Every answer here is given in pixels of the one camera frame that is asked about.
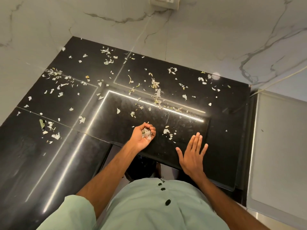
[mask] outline glossy surface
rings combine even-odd
[[[201,71],[76,37],[65,48],[48,67],[63,71],[61,77],[53,80],[55,76],[44,72],[0,128],[3,226],[35,229],[66,195],[76,193],[90,180],[104,162],[110,144],[122,146],[133,126],[148,121],[156,127],[157,136],[141,154],[180,168],[175,147],[184,151],[199,131],[203,144],[209,144],[204,157],[206,175],[220,186],[234,189],[250,92],[247,84],[209,78],[210,74]],[[102,53],[107,48],[110,54]],[[110,59],[113,63],[104,63]],[[175,74],[169,73],[171,67]],[[133,83],[129,84],[128,75]],[[156,92],[152,79],[159,82],[162,109],[152,104]],[[84,123],[79,116],[85,117]],[[55,133],[60,132],[62,138],[51,138],[50,132],[42,135],[40,118],[54,122]],[[173,134],[171,140],[169,133],[163,134],[166,126]]]
[[[65,196],[77,193],[92,178],[110,148],[56,122],[52,127],[60,139],[52,138],[48,128],[43,135],[39,119],[48,121],[16,108],[1,126],[1,229],[36,229]]]

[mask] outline forearm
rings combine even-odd
[[[208,198],[214,211],[232,229],[268,229],[207,179],[205,174],[196,184]]]
[[[136,154],[133,145],[127,142],[110,163],[76,194],[90,201],[96,218],[107,206]]]

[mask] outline person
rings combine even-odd
[[[203,172],[202,136],[193,135],[184,155],[176,147],[183,171],[199,189],[189,183],[143,178],[126,185],[111,201],[133,158],[150,140],[142,138],[149,123],[135,127],[130,140],[112,161],[76,195],[65,197],[61,206],[37,229],[268,229],[217,188]],[[110,204],[101,226],[96,219]]]

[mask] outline wall socket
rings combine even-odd
[[[178,10],[179,8],[179,0],[149,0],[149,3],[167,9]]]

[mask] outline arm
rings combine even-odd
[[[199,132],[193,135],[184,156],[180,148],[176,148],[183,171],[198,185],[210,201],[214,211],[226,222],[231,230],[268,229],[235,201],[225,195],[206,177],[203,171],[203,157],[208,148],[208,144],[205,144],[200,153],[202,138]]]
[[[107,206],[133,158],[149,144],[150,141],[142,138],[144,127],[151,130],[151,139],[155,137],[155,127],[151,124],[143,123],[141,126],[135,127],[130,140],[122,147],[119,153],[76,194],[90,201],[94,207],[96,218],[100,216]]]

